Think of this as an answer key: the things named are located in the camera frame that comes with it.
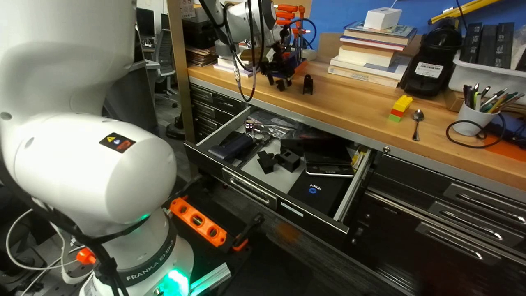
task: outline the drawer handle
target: drawer handle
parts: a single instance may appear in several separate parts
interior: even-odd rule
[[[283,206],[285,209],[288,209],[290,213],[293,213],[295,216],[298,216],[298,217],[306,217],[303,213],[299,213],[298,209],[295,209],[295,208],[290,206],[290,204],[281,203],[281,206]]]
[[[482,232],[485,232],[485,234],[490,234],[490,236],[493,236],[493,237],[495,237],[497,240],[500,240],[500,242],[505,240],[503,236],[498,234],[498,232],[495,232],[493,229],[477,226],[477,224],[474,224],[474,222],[470,222],[470,221],[466,221],[466,219],[456,216],[456,214],[451,213],[451,211],[441,211],[441,214],[446,216],[446,217],[449,217],[449,219],[452,219],[452,221],[457,221],[457,222],[461,222],[461,224],[466,224],[466,226],[470,226],[470,227],[474,227],[474,229],[479,229],[479,231],[482,231]]]
[[[245,180],[234,178],[234,176],[229,178],[229,183],[234,188],[237,188],[239,191],[245,193],[247,196],[252,196],[253,199],[270,206],[270,198],[263,198],[265,193],[260,188],[257,188],[255,185],[252,185],[252,183],[249,183]]]
[[[477,199],[470,198],[469,194],[459,194],[459,193],[457,193],[456,196],[457,196],[459,199],[464,199],[464,201],[474,203],[474,204],[477,204],[477,206],[480,206],[480,208],[485,208],[485,209],[490,209],[490,211],[500,213],[500,214],[503,214],[503,216],[507,216],[507,217],[512,217],[512,219],[515,219],[515,221],[520,221],[521,224],[525,224],[525,226],[526,226],[526,219],[525,219],[523,216],[512,214],[512,213],[503,211],[503,209],[500,209],[500,208],[492,208],[492,206],[489,206],[489,204],[485,204],[485,203],[480,203],[480,201],[477,201]]]
[[[485,252],[479,252],[475,250],[474,247],[469,245],[469,242],[459,239],[459,237],[452,237],[451,234],[446,234],[439,229],[434,229],[431,226],[426,226],[426,224],[421,224],[418,227],[418,232],[424,234],[426,237],[452,249],[452,250],[457,250],[459,254],[464,254],[477,262],[484,262],[484,264],[489,264],[489,265],[493,265],[497,262],[500,262],[500,257],[495,257],[495,255],[490,255],[490,254],[485,254]]]

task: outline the cup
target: cup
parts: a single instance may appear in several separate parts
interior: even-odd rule
[[[480,129],[487,127],[495,119],[495,116],[497,114],[480,112],[462,104],[457,122],[452,129],[461,135],[474,137],[480,134]]]

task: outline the open drawer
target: open drawer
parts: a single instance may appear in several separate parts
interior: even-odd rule
[[[314,234],[324,242],[341,247],[349,232],[349,227],[344,224],[344,221],[360,188],[360,183],[369,171],[372,152],[364,147],[354,147],[357,148],[354,152],[360,153],[360,162],[355,163],[354,175],[347,178],[313,178],[306,173],[306,157],[299,157],[299,165],[291,171],[285,166],[275,165],[272,173],[265,173],[258,163],[258,153],[283,153],[281,145],[285,145],[285,139],[280,137],[285,137],[285,132],[280,132],[280,137],[273,135],[270,140],[267,139],[262,145],[252,148],[252,152],[247,153],[244,160],[226,162],[224,158],[216,155],[217,147],[221,147],[232,134],[245,134],[247,122],[252,120],[255,114],[260,116],[262,112],[263,111],[260,109],[247,107],[244,112],[240,112],[237,117],[229,120],[224,127],[216,130],[198,145],[186,143],[184,147],[188,150],[189,160],[199,170],[209,173],[234,191],[239,191],[245,198],[250,198],[278,213],[281,217],[295,222],[296,226],[303,227],[309,234]],[[281,120],[273,114],[268,114],[268,117],[275,117],[275,122],[280,124],[285,122],[286,129],[290,129],[290,132],[293,132],[295,135],[298,135],[298,130],[301,130],[303,135],[324,134],[303,124],[291,122],[290,119]],[[329,201],[331,211],[324,211],[319,206],[319,199]]]

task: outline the workbench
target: workbench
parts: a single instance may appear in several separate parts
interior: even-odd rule
[[[193,84],[239,97],[230,73],[216,71],[212,66],[189,68],[188,73]],[[309,122],[370,148],[388,150],[400,158],[526,203],[525,163],[502,153],[466,148],[447,140],[446,129],[456,120],[456,114],[446,109],[446,96],[431,101],[415,99],[403,122],[393,122],[388,114],[395,101],[405,94],[401,89],[331,76],[319,63],[311,63],[306,73],[314,79],[313,96],[303,94],[303,76],[296,76],[293,86],[280,92],[260,74],[252,106]],[[250,94],[247,79],[244,79],[244,89],[245,94]],[[419,127],[419,142],[411,139],[415,130],[411,112],[416,109],[426,112],[426,120]]]

